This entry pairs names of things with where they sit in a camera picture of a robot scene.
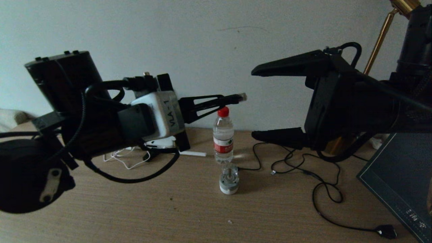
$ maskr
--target table surface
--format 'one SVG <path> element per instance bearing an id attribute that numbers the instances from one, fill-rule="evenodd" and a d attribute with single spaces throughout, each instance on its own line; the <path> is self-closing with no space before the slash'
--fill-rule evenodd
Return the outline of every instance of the table surface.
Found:
<path id="1" fill-rule="evenodd" d="M 34 130 L 25 123 L 14 131 Z M 332 225 L 315 211 L 311 193 L 316 179 L 300 171 L 271 175 L 270 165 L 286 151 L 273 144 L 257 146 L 263 168 L 240 171 L 239 189 L 225 195 L 219 189 L 220 165 L 213 158 L 210 129 L 188 128 L 191 151 L 207 157 L 180 156 L 167 172 L 147 182 L 120 184 L 95 174 L 79 161 L 71 172 L 76 187 L 57 201 L 28 214 L 0 212 L 0 242 L 388 242 L 378 234 Z M 242 167 L 255 167 L 248 131 L 236 131 L 235 158 Z M 296 151 L 290 160 L 301 162 Z M 136 150 L 125 158 L 132 165 L 145 152 Z M 370 158 L 374 150 L 365 145 L 357 155 Z M 150 163 L 127 170 L 120 162 L 93 161 L 116 176 L 138 178 L 149 175 L 171 155 L 160 155 Z M 351 157 L 341 163 L 340 189 L 345 201 L 333 203 L 322 188 L 319 208 L 344 225 L 375 228 L 392 224 L 396 242 L 415 242 L 411 234 L 356 178 L 365 161 Z M 320 159 L 306 157 L 302 166 L 334 181 L 337 169 Z"/>

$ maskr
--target plastic water bottle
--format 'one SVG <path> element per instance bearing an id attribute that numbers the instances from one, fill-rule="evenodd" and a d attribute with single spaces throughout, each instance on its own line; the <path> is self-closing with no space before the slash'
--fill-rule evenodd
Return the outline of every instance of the plastic water bottle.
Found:
<path id="1" fill-rule="evenodd" d="M 230 163 L 233 155 L 234 126 L 229 118 L 229 109 L 224 107 L 217 112 L 213 126 L 215 160 L 218 163 Z"/>

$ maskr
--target white wall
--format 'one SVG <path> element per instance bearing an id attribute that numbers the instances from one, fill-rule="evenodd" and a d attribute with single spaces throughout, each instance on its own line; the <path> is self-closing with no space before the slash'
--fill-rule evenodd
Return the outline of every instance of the white wall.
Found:
<path id="1" fill-rule="evenodd" d="M 37 56 L 88 50 L 104 80 L 169 73 L 179 97 L 246 92 L 230 106 L 237 129 L 303 126 L 303 77 L 253 77 L 258 64 L 356 41 L 363 70 L 388 0 L 2 1 L 0 108 L 52 111 L 23 67 Z M 389 77 L 408 21 L 396 16 L 370 73 Z M 256 28 L 227 29 L 254 26 Z M 349 61 L 353 50 L 347 50 Z M 130 102 L 133 94 L 125 99 Z M 210 127 L 214 115 L 192 125 Z"/>

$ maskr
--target red bottle cap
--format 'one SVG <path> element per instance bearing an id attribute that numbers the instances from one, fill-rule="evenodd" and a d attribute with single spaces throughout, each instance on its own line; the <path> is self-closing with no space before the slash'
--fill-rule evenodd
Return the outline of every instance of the red bottle cap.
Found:
<path id="1" fill-rule="evenodd" d="M 229 109 L 228 107 L 224 107 L 222 109 L 220 109 L 219 111 L 217 111 L 217 115 L 220 117 L 227 117 L 229 115 Z"/>

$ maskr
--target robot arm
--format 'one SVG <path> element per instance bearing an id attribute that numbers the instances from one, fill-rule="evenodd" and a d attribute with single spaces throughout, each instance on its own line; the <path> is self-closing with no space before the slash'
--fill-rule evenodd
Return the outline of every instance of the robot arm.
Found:
<path id="1" fill-rule="evenodd" d="M 431 8 L 417 6 L 410 12 L 397 70 L 389 80 L 378 81 L 355 69 L 361 47 L 353 42 L 257 66 L 252 75 L 306 76 L 305 85 L 314 93 L 305 133 L 301 128 L 288 128 L 255 131 L 252 136 L 296 149 L 310 147 L 322 159 L 339 162 L 376 133 L 432 132 Z M 351 64 L 341 57 L 348 46 L 357 49 Z M 338 156 L 320 152 L 339 136 L 362 133 Z"/>
<path id="2" fill-rule="evenodd" d="M 0 210 L 25 213 L 43 208 L 64 191 L 74 188 L 69 174 L 82 160 L 101 176 L 115 182 L 137 183 L 157 177 L 190 149 L 185 123 L 192 123 L 226 105 L 246 100 L 245 94 L 177 99 L 168 74 L 102 82 L 87 51 L 36 58 L 25 65 L 54 111 L 32 121 L 35 139 L 0 143 Z M 136 99 L 120 101 L 124 89 Z M 108 90 L 118 90 L 111 98 Z M 214 98 L 195 104 L 198 99 Z M 197 112 L 211 109 L 203 115 Z M 0 134 L 0 137 L 33 133 Z M 57 138 L 62 135 L 64 146 Z M 175 136 L 176 148 L 153 149 L 146 141 Z M 111 176 L 92 163 L 92 158 L 125 147 L 140 146 L 156 153 L 174 153 L 158 172 L 139 179 Z"/>

